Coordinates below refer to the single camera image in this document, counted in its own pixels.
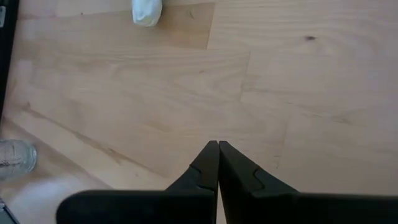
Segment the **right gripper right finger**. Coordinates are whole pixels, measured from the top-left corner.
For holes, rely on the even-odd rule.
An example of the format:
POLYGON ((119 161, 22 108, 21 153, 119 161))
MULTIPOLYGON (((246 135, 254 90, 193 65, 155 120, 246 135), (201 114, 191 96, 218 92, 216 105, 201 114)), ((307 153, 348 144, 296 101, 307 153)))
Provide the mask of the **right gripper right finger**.
POLYGON ((219 184, 228 223, 397 223, 397 197, 299 192, 221 141, 219 184))

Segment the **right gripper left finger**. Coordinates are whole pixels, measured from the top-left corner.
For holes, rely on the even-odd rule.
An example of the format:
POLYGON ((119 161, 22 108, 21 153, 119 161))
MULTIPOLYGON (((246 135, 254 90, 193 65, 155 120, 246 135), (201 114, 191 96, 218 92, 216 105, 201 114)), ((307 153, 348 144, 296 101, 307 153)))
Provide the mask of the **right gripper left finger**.
POLYGON ((165 190, 86 190, 63 200, 57 223, 215 223, 220 149, 210 141, 165 190))

